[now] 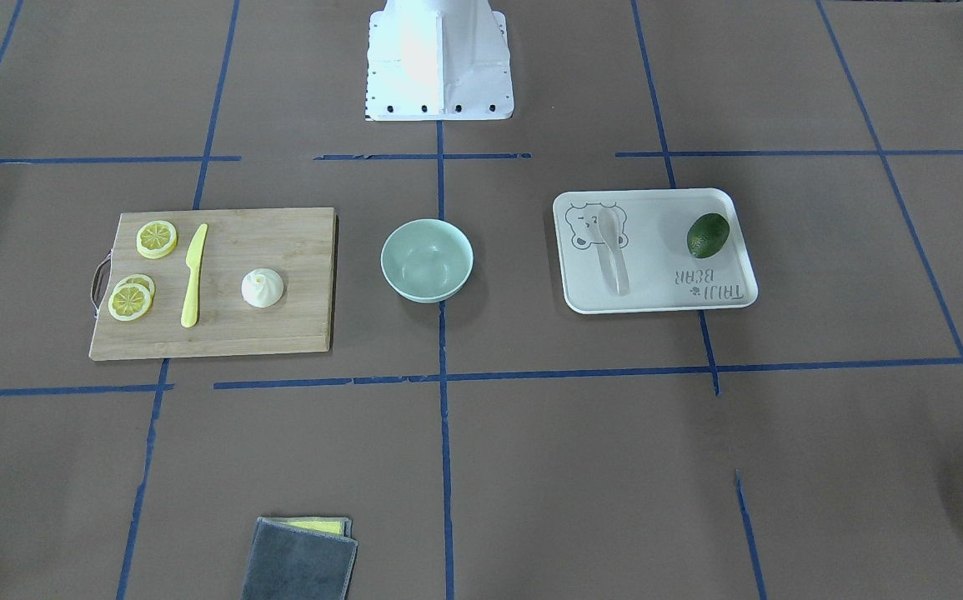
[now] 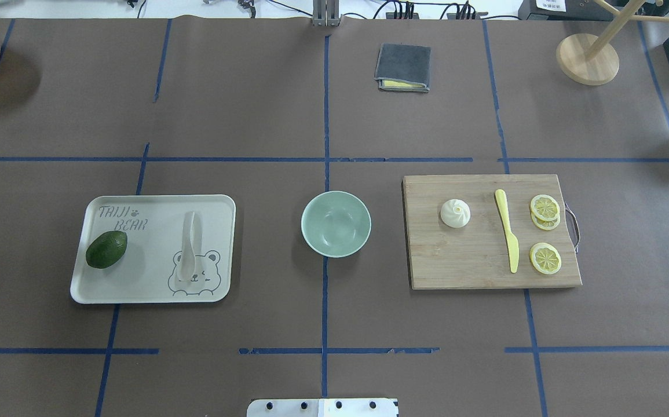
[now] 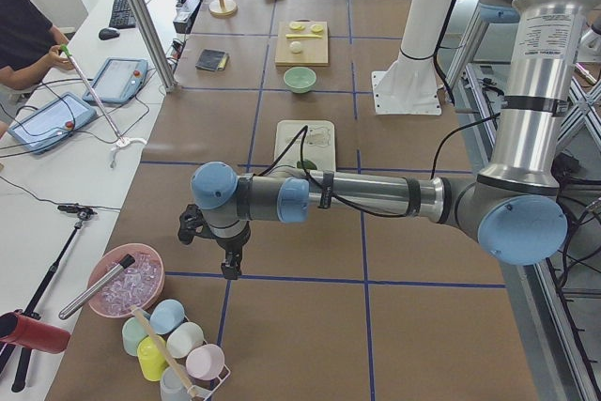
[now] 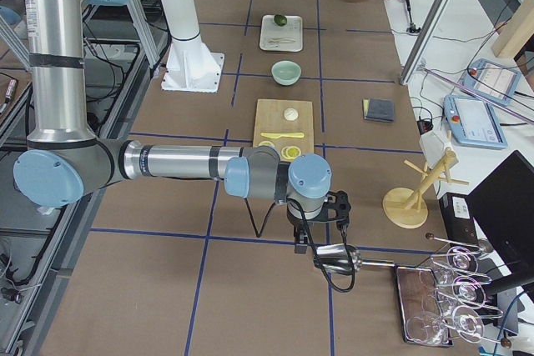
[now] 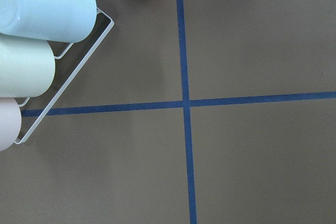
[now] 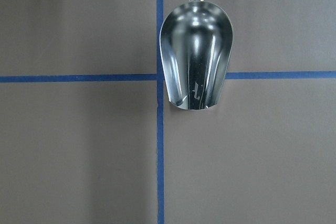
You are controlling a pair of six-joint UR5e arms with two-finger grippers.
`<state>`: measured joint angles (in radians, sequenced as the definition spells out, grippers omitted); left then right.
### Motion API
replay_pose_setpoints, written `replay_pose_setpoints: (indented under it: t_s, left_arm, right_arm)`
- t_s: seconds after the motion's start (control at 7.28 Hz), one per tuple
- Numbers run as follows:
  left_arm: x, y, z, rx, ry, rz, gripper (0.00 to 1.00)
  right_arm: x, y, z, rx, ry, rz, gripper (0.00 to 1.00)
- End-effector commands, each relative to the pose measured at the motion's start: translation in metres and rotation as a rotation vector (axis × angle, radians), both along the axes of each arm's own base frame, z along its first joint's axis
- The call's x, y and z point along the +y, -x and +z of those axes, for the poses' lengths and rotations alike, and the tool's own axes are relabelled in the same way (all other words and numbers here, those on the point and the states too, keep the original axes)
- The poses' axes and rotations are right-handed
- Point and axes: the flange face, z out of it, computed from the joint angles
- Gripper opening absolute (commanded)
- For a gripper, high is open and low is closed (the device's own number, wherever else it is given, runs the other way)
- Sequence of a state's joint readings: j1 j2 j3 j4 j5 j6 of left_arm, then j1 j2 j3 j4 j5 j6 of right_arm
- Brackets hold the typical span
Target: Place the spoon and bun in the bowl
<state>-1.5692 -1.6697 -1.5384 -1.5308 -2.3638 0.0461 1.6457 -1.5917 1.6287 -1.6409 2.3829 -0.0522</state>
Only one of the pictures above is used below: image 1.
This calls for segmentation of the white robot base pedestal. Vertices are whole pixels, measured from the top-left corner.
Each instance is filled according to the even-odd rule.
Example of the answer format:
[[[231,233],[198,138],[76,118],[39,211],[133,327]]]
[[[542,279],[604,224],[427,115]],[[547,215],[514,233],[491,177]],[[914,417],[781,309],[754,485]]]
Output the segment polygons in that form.
[[[387,1],[368,34],[368,121],[512,118],[507,22],[489,1]]]

